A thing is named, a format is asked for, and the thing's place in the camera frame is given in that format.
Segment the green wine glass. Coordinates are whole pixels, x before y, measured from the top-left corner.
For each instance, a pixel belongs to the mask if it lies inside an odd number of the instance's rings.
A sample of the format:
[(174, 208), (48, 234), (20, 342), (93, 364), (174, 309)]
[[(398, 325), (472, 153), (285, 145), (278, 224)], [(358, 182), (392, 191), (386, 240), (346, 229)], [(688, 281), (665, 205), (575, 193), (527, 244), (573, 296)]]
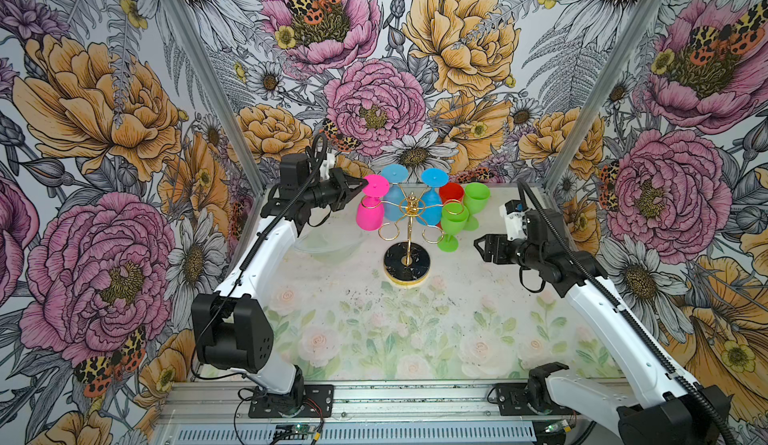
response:
[(453, 253), (458, 249), (456, 235), (464, 230), (469, 219), (469, 210), (460, 201), (450, 200), (442, 207), (440, 228), (442, 236), (438, 248), (445, 253)]
[(464, 186), (463, 204), (469, 212), (465, 225), (466, 231), (474, 231), (479, 226), (476, 215), (483, 211), (490, 199), (490, 188), (483, 183), (469, 183)]

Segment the pink wine glass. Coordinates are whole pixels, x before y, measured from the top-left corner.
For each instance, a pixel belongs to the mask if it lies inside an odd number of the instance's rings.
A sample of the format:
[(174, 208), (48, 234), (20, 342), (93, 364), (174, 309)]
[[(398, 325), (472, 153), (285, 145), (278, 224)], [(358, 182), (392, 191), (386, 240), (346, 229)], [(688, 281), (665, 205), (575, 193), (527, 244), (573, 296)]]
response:
[(389, 181), (376, 174), (365, 178), (367, 185), (363, 188), (360, 204), (356, 213), (356, 223), (364, 231), (376, 231), (383, 224), (385, 206), (383, 199), (390, 189)]

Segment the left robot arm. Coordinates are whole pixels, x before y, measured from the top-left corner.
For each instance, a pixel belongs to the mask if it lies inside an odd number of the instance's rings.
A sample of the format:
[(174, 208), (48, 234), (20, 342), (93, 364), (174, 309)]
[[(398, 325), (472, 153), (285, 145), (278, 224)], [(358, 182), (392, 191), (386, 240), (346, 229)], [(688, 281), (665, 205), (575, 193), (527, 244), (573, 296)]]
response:
[(328, 138), (320, 134), (302, 152), (283, 157), (279, 181), (265, 196), (254, 236), (216, 289), (191, 305), (198, 361), (227, 370), (277, 396), (301, 388), (297, 367), (274, 349), (264, 306), (285, 254), (309, 225), (314, 210), (344, 209), (367, 182), (337, 167)]

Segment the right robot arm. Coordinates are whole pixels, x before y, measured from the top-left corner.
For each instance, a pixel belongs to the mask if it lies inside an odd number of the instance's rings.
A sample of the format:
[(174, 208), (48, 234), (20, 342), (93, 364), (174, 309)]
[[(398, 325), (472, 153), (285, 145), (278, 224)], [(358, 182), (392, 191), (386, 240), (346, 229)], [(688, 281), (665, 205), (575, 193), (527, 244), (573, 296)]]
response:
[(558, 210), (543, 206), (525, 181), (518, 191), (518, 199), (500, 208), (505, 233), (476, 239), (475, 249), (487, 263), (534, 271), (551, 285), (591, 327), (631, 391), (622, 395), (551, 362), (531, 370), (520, 391), (495, 386), (491, 402), (501, 413), (568, 409), (625, 444), (735, 443), (730, 398), (717, 386), (700, 384), (636, 317), (597, 259), (571, 248)]

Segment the red wine glass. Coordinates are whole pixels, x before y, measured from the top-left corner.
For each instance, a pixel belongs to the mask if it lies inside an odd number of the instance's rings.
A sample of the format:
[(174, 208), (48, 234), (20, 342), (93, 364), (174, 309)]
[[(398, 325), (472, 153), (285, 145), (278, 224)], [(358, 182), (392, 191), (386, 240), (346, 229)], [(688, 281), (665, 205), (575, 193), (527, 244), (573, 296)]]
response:
[(458, 183), (447, 183), (438, 190), (438, 195), (443, 204), (462, 203), (465, 195), (464, 188)]

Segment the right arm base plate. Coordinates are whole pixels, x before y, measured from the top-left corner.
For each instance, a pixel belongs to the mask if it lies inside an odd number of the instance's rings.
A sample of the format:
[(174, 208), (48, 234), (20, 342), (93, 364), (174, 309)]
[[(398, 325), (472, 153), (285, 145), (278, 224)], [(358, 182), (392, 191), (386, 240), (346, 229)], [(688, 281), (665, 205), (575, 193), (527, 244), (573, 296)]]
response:
[(501, 416), (570, 416), (573, 411), (551, 403), (534, 404), (528, 387), (523, 383), (504, 382), (491, 387), (486, 401), (495, 405)]

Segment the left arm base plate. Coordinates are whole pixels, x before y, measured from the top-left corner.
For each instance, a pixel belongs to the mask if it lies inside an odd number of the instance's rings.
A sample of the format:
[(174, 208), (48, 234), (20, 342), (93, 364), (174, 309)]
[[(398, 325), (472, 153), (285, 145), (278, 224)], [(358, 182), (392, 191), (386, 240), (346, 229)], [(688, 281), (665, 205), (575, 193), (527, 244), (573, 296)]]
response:
[(258, 393), (251, 400), (248, 417), (252, 419), (327, 419), (332, 415), (335, 387), (309, 384), (289, 394)]

